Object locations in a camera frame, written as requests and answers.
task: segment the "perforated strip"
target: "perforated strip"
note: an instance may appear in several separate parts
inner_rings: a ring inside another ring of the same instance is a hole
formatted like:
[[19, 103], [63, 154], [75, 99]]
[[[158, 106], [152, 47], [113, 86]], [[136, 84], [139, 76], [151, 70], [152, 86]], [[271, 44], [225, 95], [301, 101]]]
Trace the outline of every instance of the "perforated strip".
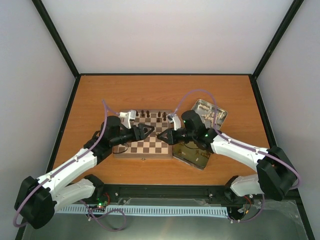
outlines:
[[[122, 210], [127, 216], [148, 216], [148, 217], [169, 217], [169, 216], [198, 216], [226, 218], [226, 207], [204, 207], [204, 206], [132, 206], [132, 205], [109, 205], [105, 210], [97, 209], [93, 212], [102, 215], [114, 209]], [[85, 206], [71, 204], [61, 209], [59, 214], [87, 214]], [[119, 212], [112, 212], [110, 215], [121, 215]]]

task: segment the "silver tray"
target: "silver tray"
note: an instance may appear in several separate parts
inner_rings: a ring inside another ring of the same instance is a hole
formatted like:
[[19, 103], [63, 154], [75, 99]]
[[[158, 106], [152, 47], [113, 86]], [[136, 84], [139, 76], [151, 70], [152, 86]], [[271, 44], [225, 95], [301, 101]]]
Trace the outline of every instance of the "silver tray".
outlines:
[[[210, 102], [207, 102], [205, 100], [199, 99], [195, 102], [194, 106], [192, 107], [192, 110], [194, 110], [197, 114], [199, 114], [202, 122], [204, 123], [206, 128], [212, 128], [211, 121], [208, 119], [205, 119], [203, 115], [207, 115], [210, 112], [214, 113], [215, 112], [215, 105], [213, 105]], [[228, 112], [220, 107], [217, 107], [217, 118], [216, 118], [216, 128], [219, 130], [226, 120], [226, 117], [228, 115]]]

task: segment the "gray floor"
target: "gray floor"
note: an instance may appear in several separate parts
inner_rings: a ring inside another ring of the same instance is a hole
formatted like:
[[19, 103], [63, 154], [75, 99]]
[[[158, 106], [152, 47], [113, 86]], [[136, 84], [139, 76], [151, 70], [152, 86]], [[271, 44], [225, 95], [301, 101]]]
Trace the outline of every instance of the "gray floor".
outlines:
[[[122, 224], [122, 217], [102, 219], [113, 227]], [[43, 228], [28, 226], [24, 240], [307, 240], [303, 226], [279, 210], [264, 210], [249, 223], [233, 223], [212, 217], [141, 217], [128, 216], [127, 228], [109, 232], [85, 215], [56, 214]]]

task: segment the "black cable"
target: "black cable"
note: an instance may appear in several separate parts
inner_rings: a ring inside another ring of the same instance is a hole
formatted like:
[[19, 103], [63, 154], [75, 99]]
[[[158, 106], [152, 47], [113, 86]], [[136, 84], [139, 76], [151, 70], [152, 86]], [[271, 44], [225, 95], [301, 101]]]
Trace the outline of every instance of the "black cable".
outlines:
[[197, 148], [189, 147], [189, 146], [187, 146], [187, 145], [186, 145], [186, 143], [185, 143], [185, 142], [183, 143], [183, 145], [184, 145], [187, 149], [193, 149], [193, 150], [195, 150], [195, 149], [199, 149], [198, 147], [197, 147]]
[[125, 153], [125, 152], [129, 149], [129, 144], [126, 143], [125, 145], [126, 145], [126, 149], [125, 149], [125, 150], [119, 151], [119, 152], [114, 152], [114, 151], [112, 151], [112, 153], [113, 153], [113, 154], [123, 154], [123, 153]]

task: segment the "white panel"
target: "white panel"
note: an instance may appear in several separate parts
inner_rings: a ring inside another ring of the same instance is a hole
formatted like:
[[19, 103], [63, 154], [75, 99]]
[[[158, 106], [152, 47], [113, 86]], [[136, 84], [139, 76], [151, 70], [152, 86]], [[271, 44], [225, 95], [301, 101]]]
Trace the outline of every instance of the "white panel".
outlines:
[[292, 0], [44, 0], [81, 73], [253, 73]]
[[277, 144], [300, 173], [299, 188], [320, 239], [320, 1], [305, 1], [258, 78]]
[[24, 178], [45, 172], [74, 78], [31, 0], [0, 1], [0, 233]]

